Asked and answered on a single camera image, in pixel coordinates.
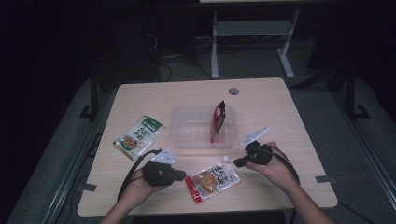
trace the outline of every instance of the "person's right hand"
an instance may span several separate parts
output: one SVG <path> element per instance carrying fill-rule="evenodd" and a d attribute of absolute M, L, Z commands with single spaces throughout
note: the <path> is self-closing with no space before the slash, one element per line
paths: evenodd
<path fill-rule="evenodd" d="M 286 158 L 285 154 L 276 149 L 277 145 L 275 142 L 266 143 L 266 145 L 272 147 L 273 153 Z M 285 164 L 275 157 L 273 157 L 267 165 L 259 165 L 253 162 L 247 162 L 246 167 L 250 170 L 254 170 L 261 173 L 262 175 L 265 175 L 268 180 L 271 181 L 271 183 L 282 190 L 290 188 L 296 184 L 298 185 L 288 167 L 286 167 Z"/>

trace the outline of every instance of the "red snack package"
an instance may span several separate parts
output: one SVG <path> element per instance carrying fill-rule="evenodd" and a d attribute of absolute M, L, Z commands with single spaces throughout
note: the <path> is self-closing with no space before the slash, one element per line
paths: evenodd
<path fill-rule="evenodd" d="M 221 101 L 216 107 L 215 112 L 213 113 L 213 121 L 212 121 L 212 126 L 210 128 L 211 143 L 217 142 L 218 134 L 224 122 L 224 119 L 225 119 L 225 103 L 224 101 Z"/>

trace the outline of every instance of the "dark background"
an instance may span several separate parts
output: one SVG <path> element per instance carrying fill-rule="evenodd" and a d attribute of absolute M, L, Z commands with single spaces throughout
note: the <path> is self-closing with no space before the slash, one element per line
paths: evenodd
<path fill-rule="evenodd" d="M 191 57 L 195 36 L 210 35 L 212 19 L 207 11 L 157 11 L 150 24 L 140 23 L 141 15 L 128 10 L 104 12 L 104 8 L 132 4 L 0 3 L 1 223 L 7 221 L 66 108 L 93 68 L 103 91 L 121 83 L 148 82 L 155 78 L 150 64 L 156 63 L 158 55 L 148 53 L 143 33 L 155 30 L 169 46 Z M 303 9 L 294 38 L 318 39 L 311 67 L 351 62 L 358 77 L 372 86 L 378 101 L 396 119 L 392 35 L 396 32 L 391 9 L 384 1 L 364 7 Z"/>

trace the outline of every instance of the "wooden table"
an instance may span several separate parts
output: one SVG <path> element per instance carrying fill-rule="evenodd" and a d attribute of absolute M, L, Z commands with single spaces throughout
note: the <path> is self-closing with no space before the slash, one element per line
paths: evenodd
<path fill-rule="evenodd" d="M 231 95 L 230 88 L 239 94 Z M 326 175 L 304 124 L 281 78 L 231 79 L 172 83 L 122 85 L 109 115 L 102 141 L 88 178 L 94 192 L 84 190 L 78 207 L 83 217 L 104 216 L 117 200 L 120 185 L 134 164 L 115 149 L 112 142 L 129 130 L 142 115 L 170 126 L 171 111 L 180 105 L 213 105 L 224 100 L 235 109 L 237 136 L 231 149 L 177 149 L 169 131 L 151 149 L 171 147 L 175 169 L 188 175 L 216 164 L 224 155 L 233 161 L 245 156 L 240 143 L 247 133 L 263 126 L 270 131 L 258 139 L 275 141 L 288 155 L 301 179 L 302 187 L 320 207 L 334 207 L 337 199 L 330 183 L 317 183 Z M 153 194 L 131 215 L 197 214 L 211 212 L 281 210 L 292 208 L 287 196 L 259 173 L 236 170 L 240 183 L 215 197 L 196 203 L 184 181 Z"/>

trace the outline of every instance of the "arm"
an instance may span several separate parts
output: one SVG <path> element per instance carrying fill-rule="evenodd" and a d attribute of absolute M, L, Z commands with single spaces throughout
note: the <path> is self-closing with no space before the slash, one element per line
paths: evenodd
<path fill-rule="evenodd" d="M 152 187 L 144 178 L 139 178 L 142 175 L 141 169 L 132 174 L 131 180 L 135 180 L 126 187 L 120 199 L 107 213 L 101 224 L 121 223 L 129 212 L 142 204 L 151 194 L 166 188 L 163 186 Z"/>
<path fill-rule="evenodd" d="M 267 145 L 276 147 L 274 142 Z M 286 158 L 275 148 L 273 152 Z M 297 183 L 289 169 L 276 158 L 273 157 L 267 165 L 248 162 L 246 167 L 265 175 L 271 183 L 282 189 L 293 203 L 303 223 L 334 223 Z"/>

